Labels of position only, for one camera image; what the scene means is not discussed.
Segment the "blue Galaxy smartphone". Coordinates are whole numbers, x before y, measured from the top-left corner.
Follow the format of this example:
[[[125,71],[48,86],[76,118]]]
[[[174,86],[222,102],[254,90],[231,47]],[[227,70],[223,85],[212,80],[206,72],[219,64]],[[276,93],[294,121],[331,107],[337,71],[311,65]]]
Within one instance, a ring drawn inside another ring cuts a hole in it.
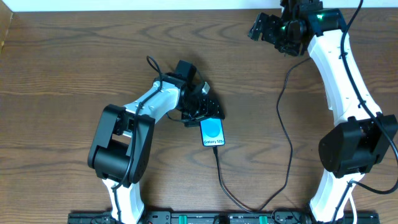
[[[200,122],[201,141],[205,147],[224,146],[225,138],[222,121],[208,118]]]

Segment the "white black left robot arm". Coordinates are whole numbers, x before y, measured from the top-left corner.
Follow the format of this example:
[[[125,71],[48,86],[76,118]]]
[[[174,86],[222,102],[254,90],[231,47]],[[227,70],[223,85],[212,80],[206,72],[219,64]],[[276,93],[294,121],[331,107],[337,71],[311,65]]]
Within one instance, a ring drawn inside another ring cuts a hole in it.
[[[102,111],[88,153],[88,167],[106,185],[116,223],[137,223],[144,212],[139,181],[146,170],[155,124],[169,111],[179,110],[186,127],[202,121],[224,119],[218,99],[210,96],[209,84],[194,83],[198,70],[180,60],[172,72],[161,71],[150,56],[149,65],[158,73],[149,91],[124,106],[109,104]]]

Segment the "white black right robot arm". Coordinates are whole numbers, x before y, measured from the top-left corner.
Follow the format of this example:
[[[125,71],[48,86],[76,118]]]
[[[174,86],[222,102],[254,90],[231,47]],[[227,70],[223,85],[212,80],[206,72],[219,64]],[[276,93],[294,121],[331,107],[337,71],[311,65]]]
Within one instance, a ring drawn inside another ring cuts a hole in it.
[[[321,1],[282,1],[281,16],[260,13],[249,38],[268,42],[291,56],[309,54],[323,80],[334,128],[318,145],[324,171],[302,223],[370,223],[370,216],[346,216],[352,192],[395,149],[397,119],[373,100],[354,60],[345,21]]]

